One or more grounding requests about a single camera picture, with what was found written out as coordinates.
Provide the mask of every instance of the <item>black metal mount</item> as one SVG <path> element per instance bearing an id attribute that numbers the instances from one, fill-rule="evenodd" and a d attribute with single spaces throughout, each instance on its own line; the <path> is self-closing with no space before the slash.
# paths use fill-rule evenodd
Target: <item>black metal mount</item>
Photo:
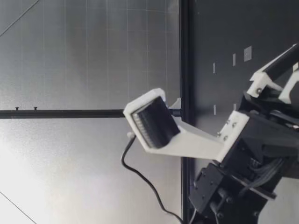
<path id="1" fill-rule="evenodd" d="M 281 178 L 299 176 L 299 131 L 297 119 L 290 116 L 298 112 L 288 108 L 285 114 L 277 105 L 259 108 L 257 99 L 243 101 L 240 112 L 249 117 L 248 123 L 224 160 L 202 169 L 190 193 L 199 223 L 257 224 L 268 200 L 276 198 L 273 191 Z M 267 181 L 253 185 L 262 176 Z"/>

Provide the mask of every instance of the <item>black cable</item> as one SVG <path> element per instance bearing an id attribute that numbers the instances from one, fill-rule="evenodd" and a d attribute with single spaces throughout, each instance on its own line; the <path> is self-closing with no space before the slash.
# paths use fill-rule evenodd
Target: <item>black cable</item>
<path id="1" fill-rule="evenodd" d="M 157 192 L 157 190 L 156 190 L 156 188 L 154 187 L 154 185 L 153 185 L 153 184 L 152 184 L 152 183 L 151 183 L 145 176 L 143 176 L 138 170 L 136 170 L 136 169 L 134 169 L 134 168 L 128 166 L 128 165 L 125 163 L 125 157 L 126 157 L 126 155 L 127 155 L 127 152 L 128 152 L 128 150 L 131 148 L 131 146 L 132 146 L 132 144 L 134 143 L 135 139 L 136 139 L 136 135 L 130 137 L 130 141 L 129 141 L 128 145 L 127 145 L 126 148 L 125 148 L 125 151 L 123 152 L 123 154 L 122 154 L 122 156 L 121 156 L 121 163 L 122 163 L 122 165 L 123 165 L 126 169 L 128 169 L 128 170 L 130 170 L 130 171 L 136 173 L 139 177 L 141 177 L 141 179 L 143 179 L 143 180 L 150 186 L 150 188 L 153 190 L 154 194 L 156 195 L 156 198 L 157 198 L 157 200 L 158 200 L 158 203 L 159 203 L 161 209 L 162 209 L 164 212 L 166 212 L 166 213 L 169 214 L 169 215 L 174 216 L 174 217 L 175 217 L 181 224 L 184 224 L 183 220 L 182 220 L 177 214 L 175 214 L 175 213 L 173 213 L 173 212 L 168 211 L 168 210 L 165 209 L 165 207 L 164 207 L 164 205 L 163 205 L 163 203 L 162 203 L 162 200 L 161 200 L 161 198 L 160 198 L 160 196 L 159 196 L 159 193 Z"/>
<path id="2" fill-rule="evenodd" d="M 274 162 L 271 163 L 270 166 L 267 166 L 267 171 L 264 172 L 260 177 L 254 180 L 252 183 L 248 184 L 239 192 L 239 197 L 242 197 L 247 190 L 251 188 L 256 188 L 262 186 L 263 184 L 267 183 L 272 177 L 279 171 L 281 166 L 283 165 L 283 159 L 276 159 Z"/>
<path id="3" fill-rule="evenodd" d="M 190 221 L 189 221 L 189 224 L 192 224 L 193 221 L 195 220 L 196 213 L 197 213 L 197 211 L 196 211 L 196 209 L 194 209 L 194 212 L 193 212 L 193 215 L 192 215 L 192 217 L 191 217 L 191 219 L 190 219 Z"/>

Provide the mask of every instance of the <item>black panel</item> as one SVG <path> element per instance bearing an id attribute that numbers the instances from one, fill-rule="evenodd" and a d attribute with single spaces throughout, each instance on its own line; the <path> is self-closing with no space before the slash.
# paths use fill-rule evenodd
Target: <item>black panel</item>
<path id="1" fill-rule="evenodd" d="M 234 104 L 239 106 L 253 73 L 299 42 L 298 8 L 299 1 L 293 0 L 196 1 L 190 50 L 195 57 L 198 127 L 213 134 L 219 131 Z M 245 62 L 244 49 L 249 46 L 252 59 Z"/>

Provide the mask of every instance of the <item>white wall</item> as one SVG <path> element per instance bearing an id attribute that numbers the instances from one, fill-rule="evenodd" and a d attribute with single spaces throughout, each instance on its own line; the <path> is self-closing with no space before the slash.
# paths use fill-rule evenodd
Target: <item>white wall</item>
<path id="1" fill-rule="evenodd" d="M 151 189 L 120 157 L 125 119 L 0 121 L 0 191 L 38 224 L 166 224 Z M 139 142 L 127 163 L 153 181 L 180 214 L 180 159 L 146 154 Z M 27 223 L 0 196 L 0 223 Z"/>
<path id="2" fill-rule="evenodd" d="M 0 0 L 3 30 L 35 0 Z M 41 0 L 0 37 L 0 110 L 122 109 L 149 89 L 179 97 L 177 0 Z M 38 224 L 167 224 L 120 164 L 125 119 L 0 120 L 0 191 Z M 180 159 L 128 163 L 181 213 Z M 0 195 L 0 223 L 29 224 Z"/>

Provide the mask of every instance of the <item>white plastic part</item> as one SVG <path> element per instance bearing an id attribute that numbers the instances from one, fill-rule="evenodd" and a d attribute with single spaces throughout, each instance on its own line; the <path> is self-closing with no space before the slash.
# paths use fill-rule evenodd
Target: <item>white plastic part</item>
<path id="1" fill-rule="evenodd" d="M 215 137 L 179 119 L 175 119 L 180 133 L 174 136 L 165 147 L 160 149 L 151 148 L 136 126 L 132 114 L 159 96 L 162 98 L 165 96 L 163 90 L 151 90 L 129 103 L 123 112 L 143 148 L 148 153 L 210 159 L 221 162 L 249 120 L 249 117 L 245 114 L 234 111 L 229 118 L 230 122 L 222 129 L 221 135 Z"/>
<path id="2" fill-rule="evenodd" d="M 299 70 L 293 72 L 292 76 L 290 77 L 289 81 L 285 85 L 278 99 L 286 104 L 291 104 L 292 102 L 290 99 L 290 93 L 297 82 L 299 82 Z"/>
<path id="3" fill-rule="evenodd" d="M 253 81 L 253 83 L 251 84 L 250 88 L 247 91 L 249 95 L 255 98 L 259 97 L 260 93 L 264 90 L 266 86 L 275 89 L 277 91 L 283 90 L 281 86 L 277 85 L 270 79 L 270 77 L 266 72 L 264 72 L 264 70 L 268 68 L 271 64 L 273 64 L 275 61 L 277 61 L 282 55 L 287 53 L 294 46 L 296 45 L 293 45 L 287 51 L 285 51 L 284 53 L 276 57 L 274 60 L 272 60 L 271 62 L 269 62 L 268 64 L 266 64 L 264 67 L 262 67 L 261 69 L 259 69 L 257 72 L 253 74 L 253 76 L 250 79 L 250 81 Z"/>
<path id="4" fill-rule="evenodd" d="M 249 117 L 246 114 L 237 111 L 233 111 L 231 113 L 228 121 L 219 133 L 219 138 L 224 143 L 224 147 L 218 154 L 216 159 L 217 161 L 221 162 L 224 159 L 235 141 L 238 139 L 248 121 Z"/>

